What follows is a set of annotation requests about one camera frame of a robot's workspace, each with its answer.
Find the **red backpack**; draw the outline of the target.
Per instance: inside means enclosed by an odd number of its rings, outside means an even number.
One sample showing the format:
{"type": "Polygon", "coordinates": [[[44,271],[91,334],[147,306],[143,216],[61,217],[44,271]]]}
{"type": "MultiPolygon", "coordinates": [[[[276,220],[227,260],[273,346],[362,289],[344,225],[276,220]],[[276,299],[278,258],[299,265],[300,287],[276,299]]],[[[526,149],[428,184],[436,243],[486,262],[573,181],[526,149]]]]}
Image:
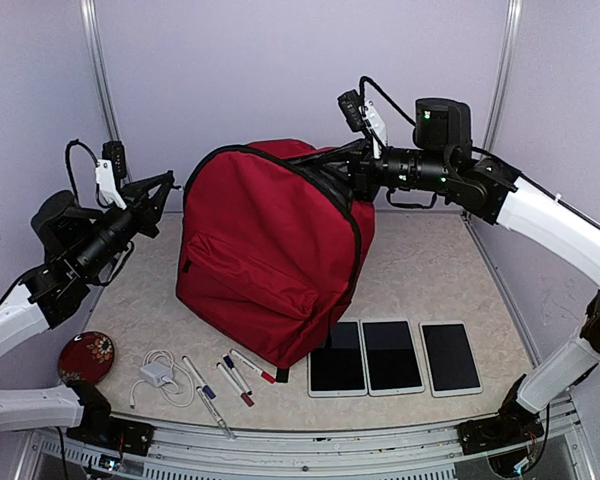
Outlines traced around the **red backpack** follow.
{"type": "Polygon", "coordinates": [[[338,200],[297,139],[206,155],[183,194],[177,298],[281,370],[327,338],[349,307],[375,234],[372,203],[338,200]]]}

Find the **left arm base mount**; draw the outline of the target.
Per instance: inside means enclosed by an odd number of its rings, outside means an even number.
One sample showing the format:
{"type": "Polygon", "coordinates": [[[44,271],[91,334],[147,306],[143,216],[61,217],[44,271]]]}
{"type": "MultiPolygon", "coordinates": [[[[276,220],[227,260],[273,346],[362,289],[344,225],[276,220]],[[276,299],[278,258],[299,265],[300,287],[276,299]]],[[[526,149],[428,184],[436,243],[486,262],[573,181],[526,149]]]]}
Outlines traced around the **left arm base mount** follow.
{"type": "Polygon", "coordinates": [[[154,432],[155,428],[151,424],[117,417],[110,418],[98,431],[83,427],[66,430],[70,439],[87,445],[143,457],[148,454],[154,432]]]}

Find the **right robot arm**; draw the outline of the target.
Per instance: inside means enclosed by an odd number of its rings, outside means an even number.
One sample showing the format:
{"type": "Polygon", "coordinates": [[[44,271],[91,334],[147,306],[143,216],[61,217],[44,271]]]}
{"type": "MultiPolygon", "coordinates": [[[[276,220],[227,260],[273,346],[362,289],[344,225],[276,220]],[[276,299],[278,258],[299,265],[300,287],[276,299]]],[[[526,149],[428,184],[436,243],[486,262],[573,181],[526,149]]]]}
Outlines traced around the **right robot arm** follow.
{"type": "Polygon", "coordinates": [[[390,146],[375,107],[355,92],[341,95],[338,104],[350,129],[363,138],[313,154],[306,164],[327,171],[358,199],[372,200],[382,187],[432,192],[545,247],[596,285],[580,332],[518,379],[495,415],[457,427],[466,454],[547,433],[540,414],[600,364],[600,224],[498,156],[483,151],[481,159],[473,159],[479,149],[472,143],[470,108],[463,102],[416,100],[412,149],[390,146]]]}

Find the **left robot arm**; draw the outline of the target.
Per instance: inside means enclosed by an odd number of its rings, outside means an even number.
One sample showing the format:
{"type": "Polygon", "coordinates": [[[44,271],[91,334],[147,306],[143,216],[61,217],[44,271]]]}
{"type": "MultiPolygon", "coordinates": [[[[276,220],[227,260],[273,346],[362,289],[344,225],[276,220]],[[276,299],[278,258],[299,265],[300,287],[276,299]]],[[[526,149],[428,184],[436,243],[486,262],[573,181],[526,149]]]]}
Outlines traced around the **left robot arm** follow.
{"type": "MultiPolygon", "coordinates": [[[[31,221],[45,261],[24,272],[0,298],[0,358],[76,314],[91,287],[104,284],[100,273],[133,249],[136,235],[156,237],[174,187],[171,171],[131,182],[113,194],[105,211],[80,207],[69,190],[48,198],[31,221]]],[[[86,381],[0,390],[0,433],[66,427],[107,445],[120,434],[119,421],[110,414],[110,403],[86,381]]]]}

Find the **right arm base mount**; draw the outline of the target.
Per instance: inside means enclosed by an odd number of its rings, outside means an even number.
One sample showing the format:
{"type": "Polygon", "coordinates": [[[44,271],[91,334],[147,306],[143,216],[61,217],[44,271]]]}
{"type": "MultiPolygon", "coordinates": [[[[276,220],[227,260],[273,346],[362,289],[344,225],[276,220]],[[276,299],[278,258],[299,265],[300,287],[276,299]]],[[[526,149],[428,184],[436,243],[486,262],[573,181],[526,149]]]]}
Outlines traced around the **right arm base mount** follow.
{"type": "Polygon", "coordinates": [[[544,428],[539,420],[521,426],[516,420],[489,417],[463,422],[457,432],[463,454],[472,455],[542,437],[544,428]]]}

